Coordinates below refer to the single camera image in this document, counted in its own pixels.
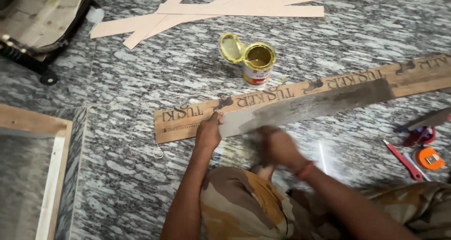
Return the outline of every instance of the granite floor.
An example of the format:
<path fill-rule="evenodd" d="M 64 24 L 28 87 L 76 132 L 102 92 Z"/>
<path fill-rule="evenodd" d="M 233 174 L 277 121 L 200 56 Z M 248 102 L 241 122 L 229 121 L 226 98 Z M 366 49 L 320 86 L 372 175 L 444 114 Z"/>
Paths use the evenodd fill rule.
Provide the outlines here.
<path fill-rule="evenodd" d="M 107 21 L 147 14 L 165 0 L 104 1 Z M 239 66 L 220 57 L 216 43 L 224 32 L 236 33 L 245 43 L 266 41 L 276 48 L 268 86 L 450 51 L 451 0 L 310 4 L 324 5 L 326 17 L 223 16 L 178 25 L 133 50 L 121 44 L 130 33 L 89 39 L 93 24 L 85 21 L 52 64 L 60 81 L 51 87 L 0 59 L 0 103 L 74 122 L 55 238 L 158 238 L 194 139 L 158 147 L 153 112 L 254 90 L 242 83 Z M 428 92 L 283 128 L 307 157 L 347 185 L 398 185 L 412 180 L 381 139 L 400 147 L 404 136 L 393 134 L 394 127 L 450 105 L 451 95 Z M 449 139 L 451 123 L 446 123 L 437 128 L 432 143 L 448 162 Z M 229 137 L 215 150 L 210 167 L 247 168 L 255 158 L 245 135 Z M 448 172 L 444 167 L 428 174 L 447 181 Z M 273 180 L 284 190 L 305 187 L 283 169 Z"/>

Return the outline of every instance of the finger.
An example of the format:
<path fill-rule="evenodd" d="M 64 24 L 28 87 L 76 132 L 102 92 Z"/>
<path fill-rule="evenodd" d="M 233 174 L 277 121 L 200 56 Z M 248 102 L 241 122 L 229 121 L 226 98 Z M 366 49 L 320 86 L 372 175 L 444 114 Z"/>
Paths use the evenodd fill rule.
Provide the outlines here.
<path fill-rule="evenodd" d="M 269 126 L 269 125 L 264 125 L 260 128 L 257 128 L 257 132 L 260 133 L 263 137 L 268 137 L 272 133 L 275 133 L 279 130 L 280 130 L 279 128 Z"/>
<path fill-rule="evenodd" d="M 219 124 L 223 124 L 224 123 L 224 118 L 223 118 L 223 116 L 224 116 L 224 113 L 220 113 L 219 114 L 219 116 L 218 116 L 218 123 Z"/>
<path fill-rule="evenodd" d="M 211 115 L 211 117 L 208 121 L 218 123 L 218 117 L 219 117 L 219 112 L 215 111 L 215 112 L 213 112 L 213 114 Z"/>

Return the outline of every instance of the camouflage pants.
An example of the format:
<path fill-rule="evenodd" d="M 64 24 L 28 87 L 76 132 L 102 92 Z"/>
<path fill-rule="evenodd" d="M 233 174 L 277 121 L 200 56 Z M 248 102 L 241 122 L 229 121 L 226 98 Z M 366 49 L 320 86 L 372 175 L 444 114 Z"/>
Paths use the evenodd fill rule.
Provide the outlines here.
<path fill-rule="evenodd" d="M 451 239 L 451 185 L 422 182 L 363 194 L 418 237 Z M 290 197 L 246 170 L 212 170 L 200 199 L 209 240 L 352 238 L 313 194 Z"/>

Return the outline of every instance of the paint can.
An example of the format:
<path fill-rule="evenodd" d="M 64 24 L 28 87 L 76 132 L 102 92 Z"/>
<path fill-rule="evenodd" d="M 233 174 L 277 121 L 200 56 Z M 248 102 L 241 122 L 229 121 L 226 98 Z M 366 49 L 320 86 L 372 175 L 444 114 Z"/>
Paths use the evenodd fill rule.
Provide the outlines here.
<path fill-rule="evenodd" d="M 233 33 L 225 33 L 219 38 L 219 52 L 231 63 L 243 62 L 243 80 L 251 87 L 263 87 L 271 75 L 276 61 L 276 51 L 264 42 L 244 44 Z"/>

